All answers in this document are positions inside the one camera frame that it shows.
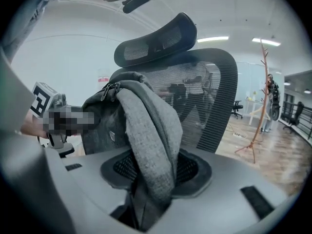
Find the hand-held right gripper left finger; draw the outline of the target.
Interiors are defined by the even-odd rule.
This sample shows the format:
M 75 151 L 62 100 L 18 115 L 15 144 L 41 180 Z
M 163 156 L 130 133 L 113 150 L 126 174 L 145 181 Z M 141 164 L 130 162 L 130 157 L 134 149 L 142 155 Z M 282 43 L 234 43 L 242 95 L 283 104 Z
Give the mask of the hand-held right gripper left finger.
M 129 148 L 59 158 L 58 192 L 75 234 L 138 234 L 131 210 L 132 181 L 115 172 L 114 164 Z

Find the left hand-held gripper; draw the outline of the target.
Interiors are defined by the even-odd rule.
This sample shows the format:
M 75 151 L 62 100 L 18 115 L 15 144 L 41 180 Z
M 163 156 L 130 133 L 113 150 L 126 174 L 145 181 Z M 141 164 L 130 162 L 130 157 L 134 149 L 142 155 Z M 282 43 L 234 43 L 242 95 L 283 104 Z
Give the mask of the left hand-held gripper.
M 71 143 L 67 142 L 65 134 L 57 133 L 55 122 L 57 119 L 55 113 L 67 105 L 66 95 L 60 94 L 44 82 L 36 82 L 32 93 L 35 100 L 30 107 L 30 112 L 40 121 L 43 130 L 47 133 L 49 143 L 46 146 L 54 149 L 70 149 Z M 71 135 L 79 135 L 93 128 L 93 112 L 71 113 Z

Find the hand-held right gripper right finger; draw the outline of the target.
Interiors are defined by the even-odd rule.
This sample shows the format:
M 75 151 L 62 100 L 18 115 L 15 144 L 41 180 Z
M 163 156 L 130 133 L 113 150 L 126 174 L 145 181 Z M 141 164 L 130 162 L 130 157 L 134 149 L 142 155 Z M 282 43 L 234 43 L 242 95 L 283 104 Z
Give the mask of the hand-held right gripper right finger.
M 186 150 L 211 165 L 212 181 L 195 198 L 173 200 L 155 224 L 155 234 L 268 234 L 297 199 L 242 161 L 196 148 Z M 274 207 L 263 220 L 240 190 L 247 186 L 255 186 Z

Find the grey backpack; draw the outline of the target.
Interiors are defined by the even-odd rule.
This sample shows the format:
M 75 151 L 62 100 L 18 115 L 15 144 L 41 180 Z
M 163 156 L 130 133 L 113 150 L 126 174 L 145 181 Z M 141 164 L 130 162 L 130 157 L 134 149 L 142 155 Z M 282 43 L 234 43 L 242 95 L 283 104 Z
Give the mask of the grey backpack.
M 130 146 L 138 165 L 132 203 L 138 229 L 146 231 L 171 203 L 182 127 L 175 109 L 138 72 L 120 73 L 88 98 L 82 110 L 95 125 L 82 133 L 86 154 Z

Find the black mesh office chair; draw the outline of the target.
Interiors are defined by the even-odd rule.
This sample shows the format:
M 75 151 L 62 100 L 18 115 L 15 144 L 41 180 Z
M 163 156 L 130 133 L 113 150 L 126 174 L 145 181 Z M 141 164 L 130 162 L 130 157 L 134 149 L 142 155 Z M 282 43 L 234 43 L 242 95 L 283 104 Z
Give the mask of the black mesh office chair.
M 194 50 L 195 23 L 179 13 L 117 46 L 119 69 L 87 99 L 100 123 L 82 134 L 86 155 L 131 146 L 143 158 L 176 159 L 182 143 L 214 153 L 237 88 L 237 64 L 217 48 Z

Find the person's left forearm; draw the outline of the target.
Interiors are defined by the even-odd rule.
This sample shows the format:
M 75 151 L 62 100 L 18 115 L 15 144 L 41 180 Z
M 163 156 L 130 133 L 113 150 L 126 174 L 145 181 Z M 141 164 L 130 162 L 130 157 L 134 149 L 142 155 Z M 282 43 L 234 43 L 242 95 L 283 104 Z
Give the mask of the person's left forearm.
M 41 137 L 47 139 L 47 133 L 43 130 L 43 126 L 40 121 L 31 115 L 31 117 L 26 118 L 20 132 L 24 135 Z

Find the white table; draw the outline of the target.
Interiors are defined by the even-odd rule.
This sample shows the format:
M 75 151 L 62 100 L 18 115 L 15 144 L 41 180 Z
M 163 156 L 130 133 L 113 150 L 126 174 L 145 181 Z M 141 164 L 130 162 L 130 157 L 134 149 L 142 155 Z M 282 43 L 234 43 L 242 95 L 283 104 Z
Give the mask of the white table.
M 260 119 L 263 102 L 246 99 L 244 108 L 243 117 L 249 118 L 249 125 L 251 125 L 254 119 Z

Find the black metal railing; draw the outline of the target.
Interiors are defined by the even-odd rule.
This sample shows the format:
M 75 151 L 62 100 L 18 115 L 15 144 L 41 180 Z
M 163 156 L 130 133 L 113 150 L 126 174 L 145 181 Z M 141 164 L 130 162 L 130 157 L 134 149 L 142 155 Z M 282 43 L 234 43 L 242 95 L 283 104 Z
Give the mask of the black metal railing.
M 280 119 L 286 124 L 286 126 L 288 126 L 287 117 L 294 117 L 298 102 L 295 102 L 295 97 L 293 95 L 284 94 Z M 292 129 L 294 132 L 301 135 L 306 141 L 311 141 L 312 143 L 312 108 L 306 106 L 304 102 L 302 103 L 304 104 L 304 109 L 299 117 L 299 124 L 297 126 L 292 126 Z

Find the person's light blue shirt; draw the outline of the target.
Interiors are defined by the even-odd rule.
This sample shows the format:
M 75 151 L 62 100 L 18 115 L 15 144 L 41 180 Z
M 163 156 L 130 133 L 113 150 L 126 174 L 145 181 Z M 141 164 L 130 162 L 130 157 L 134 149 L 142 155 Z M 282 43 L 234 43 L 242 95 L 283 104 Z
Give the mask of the person's light blue shirt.
M 42 17 L 50 1 L 53 0 L 25 0 L 10 19 L 0 38 L 0 49 L 9 63 Z

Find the long ceiling light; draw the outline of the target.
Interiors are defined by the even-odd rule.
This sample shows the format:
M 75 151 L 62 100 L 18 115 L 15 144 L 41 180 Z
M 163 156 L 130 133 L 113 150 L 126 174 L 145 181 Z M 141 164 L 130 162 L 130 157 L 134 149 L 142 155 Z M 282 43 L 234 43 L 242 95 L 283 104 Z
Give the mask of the long ceiling light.
M 208 41 L 220 41 L 220 40 L 228 40 L 229 36 L 219 36 L 219 37 L 210 37 L 210 38 L 202 38 L 198 39 L 198 43 L 208 42 Z
M 259 38 L 253 38 L 252 42 L 257 42 L 257 43 L 262 43 L 262 44 L 267 44 L 271 46 L 280 46 L 280 42 L 272 41 L 272 40 L 267 40 L 267 39 L 259 39 Z

